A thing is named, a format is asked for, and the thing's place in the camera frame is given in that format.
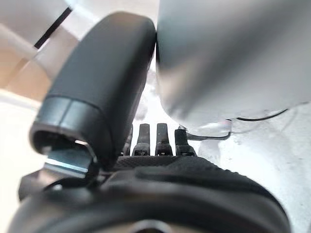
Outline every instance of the black cable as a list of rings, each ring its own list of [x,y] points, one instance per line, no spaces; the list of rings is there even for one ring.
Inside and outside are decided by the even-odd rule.
[[[268,119],[271,119],[271,118],[274,118],[274,117],[277,117],[281,114],[283,114],[284,112],[287,112],[289,109],[285,109],[277,114],[274,114],[272,116],[266,116],[266,117],[263,117],[263,118],[255,118],[255,119],[248,119],[248,118],[242,118],[242,117],[238,117],[237,120],[242,120],[242,121],[262,121],[262,120],[268,120]]]
[[[62,24],[62,22],[67,18],[67,16],[72,12],[69,7],[57,18],[57,20],[47,29],[43,36],[35,43],[34,47],[39,49],[44,42],[46,42],[53,32]]]
[[[223,137],[212,137],[212,136],[197,136],[197,135],[192,135],[187,132],[187,139],[192,140],[192,141],[204,141],[204,140],[220,140],[220,141],[225,141],[231,136],[231,132],[228,132],[226,136]]]

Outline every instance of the black textured surface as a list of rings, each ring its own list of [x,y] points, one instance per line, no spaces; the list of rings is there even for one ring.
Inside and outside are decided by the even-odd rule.
[[[180,158],[177,156],[122,156],[118,158],[114,169],[132,169],[138,166],[167,166]]]

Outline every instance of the black plastic cover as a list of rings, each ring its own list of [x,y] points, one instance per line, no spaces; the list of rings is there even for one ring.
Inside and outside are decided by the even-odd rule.
[[[80,140],[104,169],[129,135],[153,55],[156,31],[142,16],[115,13],[77,46],[55,80],[30,131],[39,153]]]

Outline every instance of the black prong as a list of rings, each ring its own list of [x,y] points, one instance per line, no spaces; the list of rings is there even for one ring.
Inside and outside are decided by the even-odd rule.
[[[141,124],[139,126],[137,145],[134,147],[132,156],[146,155],[150,155],[150,125]]]
[[[173,155],[169,142],[167,124],[159,123],[156,127],[155,155]]]
[[[175,130],[176,156],[196,156],[195,150],[188,144],[186,130]]]
[[[126,141],[125,141],[123,150],[121,152],[121,156],[130,156],[131,155],[132,138],[133,138],[133,125],[132,125],[130,133],[129,133]]]

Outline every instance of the white surface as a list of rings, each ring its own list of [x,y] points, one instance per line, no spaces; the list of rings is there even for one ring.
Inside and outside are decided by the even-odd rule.
[[[0,22],[34,45],[67,6],[64,0],[1,0]]]
[[[45,46],[42,46],[33,61],[46,71],[48,77],[54,80],[70,56],[79,40],[62,26],[50,36]]]
[[[19,206],[20,178],[43,166],[44,156],[30,147],[29,128],[39,104],[0,90],[0,233]]]
[[[234,122],[224,142],[205,141],[199,155],[266,187],[285,207],[294,233],[311,233],[311,105],[262,122]]]
[[[23,37],[0,23],[0,48],[13,48],[19,55],[31,60],[37,54],[37,49]]]
[[[311,1],[163,0],[162,106],[187,128],[311,100]]]

